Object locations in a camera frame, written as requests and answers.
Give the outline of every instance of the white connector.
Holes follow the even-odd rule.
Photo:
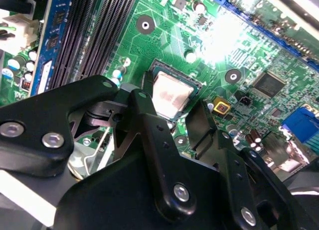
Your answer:
[[[7,32],[13,34],[14,37],[10,37],[7,40],[0,40],[0,49],[11,55],[17,55],[37,40],[39,29],[38,20],[30,20],[22,14],[16,14],[1,18],[0,22],[6,23],[8,27],[15,28],[15,30],[7,30]]]

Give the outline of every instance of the capacitor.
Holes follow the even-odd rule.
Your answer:
[[[29,52],[28,52],[28,56],[30,58],[31,61],[35,62],[37,57],[38,57],[38,47],[34,47],[33,49],[31,49]]]
[[[197,55],[193,51],[187,51],[185,52],[185,60],[186,62],[192,64],[196,61]]]
[[[120,81],[119,81],[119,79],[117,79],[117,78],[112,78],[111,81],[114,82],[115,85],[117,85],[118,87],[120,86]]]
[[[8,66],[14,70],[19,70],[21,67],[25,66],[25,58],[22,56],[15,56],[8,60]]]
[[[28,71],[33,72],[35,68],[35,62],[27,61],[25,64],[25,67],[27,68]]]
[[[255,150],[256,150],[256,151],[260,151],[260,150],[261,150],[260,144],[256,144]]]
[[[256,129],[251,129],[250,130],[250,134],[251,134],[251,136],[253,137],[253,140],[256,143],[260,143],[261,142],[261,136],[260,136],[259,132]]]
[[[235,137],[239,133],[237,127],[234,124],[229,124],[228,126],[226,126],[226,130],[231,137]]]
[[[14,77],[14,72],[16,71],[13,70],[11,67],[4,67],[1,71],[2,76],[7,79],[12,79]]]
[[[193,9],[196,13],[205,13],[206,6],[199,0],[196,0],[193,4]]]
[[[252,148],[256,147],[257,144],[254,142],[254,139],[251,136],[251,134],[245,135],[245,139],[249,143],[250,147],[252,147]]]
[[[112,76],[114,78],[121,80],[123,78],[123,76],[125,75],[125,73],[126,73],[126,68],[120,67],[120,68],[117,68],[116,70],[113,71]]]
[[[26,72],[24,75],[23,75],[25,81],[27,82],[30,82],[32,81],[32,72]]]
[[[213,104],[213,102],[211,101],[211,99],[207,98],[207,99],[205,99],[204,101],[206,102],[209,111],[210,111],[210,112],[213,112],[213,110],[214,110],[214,104]]]

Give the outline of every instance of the black ram slot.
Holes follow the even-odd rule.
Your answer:
[[[105,68],[109,60],[134,2],[135,0],[113,0],[113,2],[109,3],[106,0],[106,5],[101,10],[100,28],[97,29],[95,38],[91,43],[93,50],[88,52],[89,58],[85,61],[86,66],[82,66],[82,70],[76,78],[77,80],[103,73],[103,68]]]
[[[73,9],[69,14],[66,34],[61,55],[57,61],[56,80],[54,87],[69,83],[76,63],[76,58],[82,46],[85,32],[95,11],[97,0],[74,0]]]
[[[126,0],[126,8],[121,9],[121,14],[118,16],[119,19],[115,22],[116,26],[113,31],[113,33],[108,33],[107,35],[111,35],[112,38],[109,40],[109,42],[106,42],[106,39],[103,40],[102,48],[101,50],[104,50],[104,52],[99,53],[98,56],[98,61],[95,62],[92,71],[94,73],[91,73],[90,76],[92,75],[101,75],[103,74],[107,64],[111,60],[111,54],[114,51],[115,44],[118,41],[118,37],[123,29],[123,26],[125,22],[127,21],[131,9],[135,3],[135,0]]]
[[[114,8],[118,1],[119,0],[104,0],[97,19],[97,24],[95,25],[91,36],[89,48],[87,49],[82,61],[84,65],[81,66],[78,75],[75,77],[76,81],[89,76],[88,74],[91,71],[93,62],[95,61],[95,57],[99,51],[101,41],[105,35],[106,29],[109,27],[110,19],[113,16]]]

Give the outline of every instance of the expansion slot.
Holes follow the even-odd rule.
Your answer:
[[[245,20],[245,22],[248,23],[250,26],[256,28],[263,35],[267,36],[269,39],[271,39],[274,42],[276,42],[279,46],[281,46],[282,48],[286,49],[289,53],[291,53],[295,57],[298,57],[300,60],[302,60],[307,65],[309,65],[310,67],[314,68],[317,72],[319,72],[319,63],[316,63],[315,60],[312,60],[310,58],[308,58],[307,60],[302,58],[302,54],[297,49],[295,49],[294,47],[288,45],[285,40],[283,40],[282,38],[279,38],[278,36],[276,36],[272,32],[270,32],[267,29],[265,29],[263,26],[255,24],[251,20],[251,17],[249,15],[245,14],[240,9],[238,9],[237,7],[232,5],[228,0],[214,0],[214,1],[217,2],[219,5],[223,6],[224,8],[228,9],[232,13],[236,14],[241,19]]]
[[[134,2],[135,0],[104,0],[82,65],[72,78],[73,81],[104,71]]]

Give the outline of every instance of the motherboard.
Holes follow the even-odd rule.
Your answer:
[[[305,158],[304,146],[282,126],[300,108],[319,116],[318,30],[281,0],[59,2],[51,0],[56,10],[47,8],[45,18],[51,29],[40,32],[35,45],[17,55],[3,53],[1,105],[104,75],[119,87],[131,83],[149,92],[187,157],[196,152],[185,118],[204,101],[235,147],[254,148],[269,166],[275,157],[267,152],[276,139],[296,139],[285,149],[298,149],[301,165],[282,167],[287,172],[315,158],[308,147]],[[36,48],[38,57],[31,60]],[[16,56],[24,63],[18,74],[7,74]],[[30,61],[34,74],[25,64]],[[93,148],[97,139],[90,135],[79,143]]]
[[[159,85],[155,80],[154,92],[180,94],[181,102],[187,101],[173,117],[160,113],[176,124],[177,139],[187,136],[185,114],[199,99],[229,106],[225,112],[212,108],[212,115],[221,129],[237,136],[239,148],[248,144],[244,136],[250,130],[261,137],[280,134],[281,122],[298,107],[319,108],[317,71],[213,0],[136,2],[105,75],[118,85],[141,86],[145,72],[156,68],[171,77],[185,74],[197,87],[175,78],[192,88],[192,96],[177,81],[166,86],[167,80]],[[172,96],[165,95],[158,106],[169,105]],[[191,154],[187,141],[179,145]]]

